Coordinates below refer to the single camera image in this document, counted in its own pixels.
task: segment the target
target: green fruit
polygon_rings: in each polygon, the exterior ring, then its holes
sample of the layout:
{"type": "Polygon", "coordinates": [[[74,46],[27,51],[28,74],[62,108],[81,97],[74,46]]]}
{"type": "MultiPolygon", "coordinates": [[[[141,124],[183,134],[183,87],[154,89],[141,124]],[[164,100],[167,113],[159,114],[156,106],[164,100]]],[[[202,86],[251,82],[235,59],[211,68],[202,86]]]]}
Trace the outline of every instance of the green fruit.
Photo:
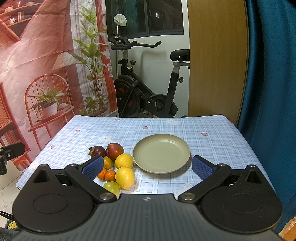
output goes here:
{"type": "Polygon", "coordinates": [[[120,188],[116,182],[107,182],[104,184],[103,188],[112,192],[115,196],[119,196],[120,188]]]}

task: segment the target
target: wooden door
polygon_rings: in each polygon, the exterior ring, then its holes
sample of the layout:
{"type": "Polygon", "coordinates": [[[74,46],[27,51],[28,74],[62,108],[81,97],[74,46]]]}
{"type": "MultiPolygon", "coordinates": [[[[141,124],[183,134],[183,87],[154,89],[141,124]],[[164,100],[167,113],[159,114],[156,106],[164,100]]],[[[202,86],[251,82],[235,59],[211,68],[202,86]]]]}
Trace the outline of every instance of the wooden door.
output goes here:
{"type": "Polygon", "coordinates": [[[223,114],[237,123],[247,70],[244,0],[187,0],[190,37],[188,116],[223,114]]]}

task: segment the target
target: green plant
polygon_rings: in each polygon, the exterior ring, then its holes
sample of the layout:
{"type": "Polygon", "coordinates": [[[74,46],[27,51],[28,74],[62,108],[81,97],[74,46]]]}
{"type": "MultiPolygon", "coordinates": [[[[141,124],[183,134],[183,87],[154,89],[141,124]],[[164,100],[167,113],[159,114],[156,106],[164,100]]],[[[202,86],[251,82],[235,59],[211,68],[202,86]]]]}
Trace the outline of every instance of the green plant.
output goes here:
{"type": "Polygon", "coordinates": [[[59,99],[61,99],[62,96],[67,95],[61,90],[56,90],[56,89],[51,89],[51,90],[41,89],[41,92],[42,94],[30,96],[30,97],[34,97],[36,101],[36,104],[33,105],[30,109],[33,109],[33,111],[36,111],[37,113],[40,112],[41,109],[43,108],[51,106],[54,103],[58,103],[59,99]]]}
{"type": "MultiPolygon", "coordinates": [[[[73,54],[72,56],[80,61],[79,64],[84,64],[88,68],[89,73],[87,74],[87,79],[93,83],[93,85],[90,85],[91,91],[95,96],[95,99],[92,99],[92,103],[96,104],[97,107],[96,109],[86,107],[86,109],[92,109],[92,113],[101,113],[101,108],[104,106],[104,100],[103,85],[101,82],[103,67],[101,63],[102,54],[100,53],[99,34],[106,33],[107,30],[98,30],[95,11],[92,11],[84,6],[82,6],[82,8],[84,11],[80,11],[83,16],[80,20],[80,28],[86,33],[86,39],[84,42],[78,39],[73,39],[73,41],[79,44],[79,50],[83,57],[76,54],[73,54]]],[[[87,97],[84,101],[86,105],[89,105],[90,97],[87,97]]]]}

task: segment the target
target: blue gripper pad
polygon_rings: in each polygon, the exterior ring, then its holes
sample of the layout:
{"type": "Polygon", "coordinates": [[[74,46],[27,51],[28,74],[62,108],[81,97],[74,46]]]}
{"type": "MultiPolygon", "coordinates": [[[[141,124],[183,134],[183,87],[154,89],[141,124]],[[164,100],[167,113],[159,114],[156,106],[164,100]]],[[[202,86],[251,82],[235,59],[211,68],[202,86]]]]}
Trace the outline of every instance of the blue gripper pad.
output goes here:
{"type": "Polygon", "coordinates": [[[217,170],[217,166],[201,156],[194,156],[192,158],[192,171],[198,175],[201,180],[204,180],[208,176],[212,175],[215,170],[217,170]]]}
{"type": "Polygon", "coordinates": [[[95,156],[80,165],[82,174],[86,175],[90,180],[95,179],[95,177],[103,170],[103,167],[104,159],[101,156],[95,156]]]}

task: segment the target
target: bookshelf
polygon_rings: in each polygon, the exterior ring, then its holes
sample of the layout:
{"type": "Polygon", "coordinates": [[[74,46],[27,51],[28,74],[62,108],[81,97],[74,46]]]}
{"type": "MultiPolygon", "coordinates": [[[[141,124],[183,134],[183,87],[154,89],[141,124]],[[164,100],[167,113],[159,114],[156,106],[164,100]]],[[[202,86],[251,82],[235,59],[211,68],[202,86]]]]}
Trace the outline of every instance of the bookshelf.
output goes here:
{"type": "Polygon", "coordinates": [[[31,1],[7,0],[0,7],[0,30],[14,42],[20,40],[32,16],[43,2],[43,0],[31,1]],[[13,7],[13,9],[5,11],[8,7],[13,7]],[[15,22],[9,23],[12,18],[15,18],[15,22]]]}

